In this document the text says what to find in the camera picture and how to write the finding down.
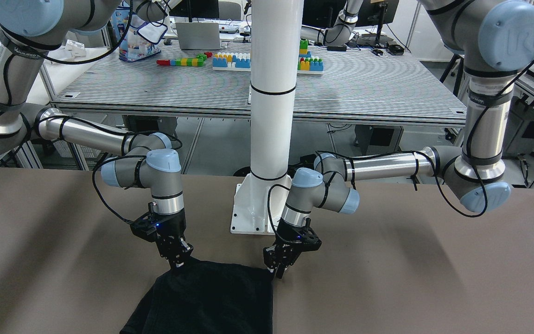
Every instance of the bag of toy blocks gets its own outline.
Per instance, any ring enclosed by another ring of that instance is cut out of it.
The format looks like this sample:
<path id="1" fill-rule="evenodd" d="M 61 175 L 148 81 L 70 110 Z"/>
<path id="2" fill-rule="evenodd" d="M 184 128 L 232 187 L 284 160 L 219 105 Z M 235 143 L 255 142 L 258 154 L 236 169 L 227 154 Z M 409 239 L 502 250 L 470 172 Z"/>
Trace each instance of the bag of toy blocks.
<path id="1" fill-rule="evenodd" d="M 127 27 L 129 11 L 129 4 L 124 1 L 121 3 L 121 6 L 116 9 L 111 19 L 117 40 L 123 36 L 126 28 L 129 29 L 125 40 L 123 40 L 119 46 L 119 59 L 122 61 L 133 62 L 159 53 L 159 47 L 139 36 L 139 34 L 137 34 L 137 28 L 134 28 L 142 26 L 146 23 L 145 21 L 133 14 L 133 17 L 131 18 L 131 26 Z"/>

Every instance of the white pole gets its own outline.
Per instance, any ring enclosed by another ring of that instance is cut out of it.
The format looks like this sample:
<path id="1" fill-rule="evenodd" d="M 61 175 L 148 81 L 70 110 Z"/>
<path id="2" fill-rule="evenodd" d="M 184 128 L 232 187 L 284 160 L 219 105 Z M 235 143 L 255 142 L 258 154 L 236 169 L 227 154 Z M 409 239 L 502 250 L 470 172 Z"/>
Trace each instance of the white pole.
<path id="1" fill-rule="evenodd" d="M 298 68 L 303 0 L 254 0 L 251 48 L 250 169 L 235 195 L 233 233 L 269 233 L 267 191 L 290 185 L 288 156 Z M 277 224 L 287 193 L 272 192 Z"/>

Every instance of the black monitor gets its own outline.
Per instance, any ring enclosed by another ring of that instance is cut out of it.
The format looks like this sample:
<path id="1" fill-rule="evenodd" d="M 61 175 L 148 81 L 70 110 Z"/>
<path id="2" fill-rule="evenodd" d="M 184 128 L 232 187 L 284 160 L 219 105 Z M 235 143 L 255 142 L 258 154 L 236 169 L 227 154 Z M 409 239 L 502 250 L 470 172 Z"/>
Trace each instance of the black monitor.
<path id="1" fill-rule="evenodd" d="M 305 0 L 302 24 L 318 28 L 331 28 L 339 12 L 346 4 L 346 0 Z M 365 0 L 358 12 L 356 27 L 377 26 L 382 18 L 382 24 L 392 23 L 397 11 L 399 0 L 384 0 L 371 3 Z"/>
<path id="2" fill-rule="evenodd" d="M 172 17 L 193 17 L 199 19 L 219 19 L 220 6 L 218 0 L 182 0 L 170 11 Z"/>

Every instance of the black cloth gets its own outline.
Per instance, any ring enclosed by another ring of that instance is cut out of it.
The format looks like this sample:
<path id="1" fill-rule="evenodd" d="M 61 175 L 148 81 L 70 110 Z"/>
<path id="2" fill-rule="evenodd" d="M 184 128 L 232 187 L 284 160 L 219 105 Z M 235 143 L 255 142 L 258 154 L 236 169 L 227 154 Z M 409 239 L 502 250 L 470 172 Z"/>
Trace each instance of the black cloth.
<path id="1" fill-rule="evenodd" d="M 271 334 L 271 274 L 191 258 L 158 277 L 121 334 Z"/>

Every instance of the laptop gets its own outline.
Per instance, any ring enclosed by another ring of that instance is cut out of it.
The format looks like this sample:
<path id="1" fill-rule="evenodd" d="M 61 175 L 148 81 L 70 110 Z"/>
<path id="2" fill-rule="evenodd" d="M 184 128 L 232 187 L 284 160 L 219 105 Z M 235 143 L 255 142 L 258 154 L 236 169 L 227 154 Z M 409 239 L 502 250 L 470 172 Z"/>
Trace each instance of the laptop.
<path id="1" fill-rule="evenodd" d="M 181 50 L 219 50 L 218 23 L 176 22 L 178 45 Z"/>

